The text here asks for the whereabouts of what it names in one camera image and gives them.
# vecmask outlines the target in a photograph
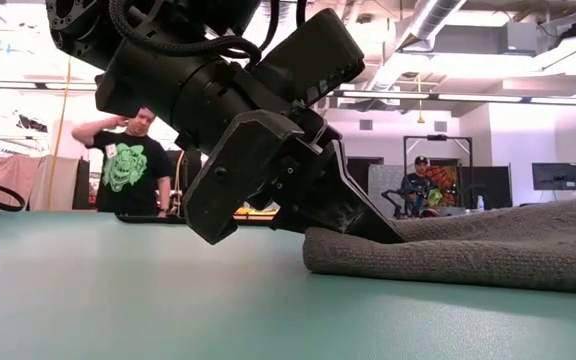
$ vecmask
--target man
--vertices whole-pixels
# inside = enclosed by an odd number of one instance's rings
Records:
[[[436,187],[432,179],[426,175],[428,165],[428,158],[418,156],[415,158],[415,172],[401,179],[401,190],[404,192],[404,196],[411,204],[415,205],[412,209],[413,216],[419,215],[419,210],[428,206],[428,200],[420,197],[419,193],[426,193],[429,189]]]
[[[97,209],[129,216],[165,217],[170,202],[171,165],[161,144],[148,136],[155,114],[146,108],[134,119],[114,116],[72,130],[72,137],[104,154]],[[113,133],[126,127],[123,133]],[[156,190],[159,190],[159,206]]]

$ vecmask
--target desk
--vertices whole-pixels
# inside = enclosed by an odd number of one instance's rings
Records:
[[[0,213],[0,359],[576,359],[576,295],[313,275],[302,239]]]

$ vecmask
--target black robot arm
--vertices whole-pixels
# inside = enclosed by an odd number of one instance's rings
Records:
[[[47,11],[56,46],[105,71],[100,111],[133,116],[147,106],[182,149],[209,154],[183,197],[189,226],[209,243],[236,230],[244,202],[272,201],[281,207],[274,229],[401,241],[348,175],[340,134],[309,109],[364,69],[362,52],[324,10],[260,60],[240,37],[259,3],[47,0]],[[221,37],[207,42],[207,28]],[[250,61],[244,69],[222,55]]]

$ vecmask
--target ceiling light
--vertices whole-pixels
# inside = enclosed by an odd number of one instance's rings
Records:
[[[430,94],[408,93],[408,92],[379,92],[379,91],[341,91],[335,97],[350,97],[358,99],[394,99],[394,100],[426,100]]]
[[[66,88],[66,83],[47,83],[46,87],[50,90],[64,90]],[[97,85],[88,83],[71,83],[68,85],[68,89],[73,91],[96,91]]]
[[[0,135],[0,140],[48,140],[48,137],[45,135],[32,135],[32,136],[24,136],[24,135]]]
[[[522,97],[521,96],[498,96],[498,95],[440,94],[439,100],[512,103],[512,102],[520,102],[522,100]]]
[[[438,94],[438,93],[409,93],[409,92],[379,92],[379,91],[334,91],[329,95],[337,98],[375,99],[375,100],[427,100],[427,101],[456,101],[456,102],[483,102],[502,104],[532,104],[532,105],[568,105],[576,106],[576,98],[564,97],[531,97],[506,95],[474,95],[474,94]]]
[[[548,97],[548,98],[532,98],[530,102],[533,104],[543,105],[576,105],[576,98],[562,98],[562,97]]]
[[[0,89],[36,89],[36,86],[29,82],[0,81]]]

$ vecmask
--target seated man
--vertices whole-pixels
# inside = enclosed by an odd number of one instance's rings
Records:
[[[426,196],[430,189],[437,187],[434,181],[426,175],[428,165],[428,158],[418,156],[415,159],[415,172],[401,179],[401,190],[407,202],[406,208],[412,211],[413,216],[419,216],[419,211],[428,206]]]

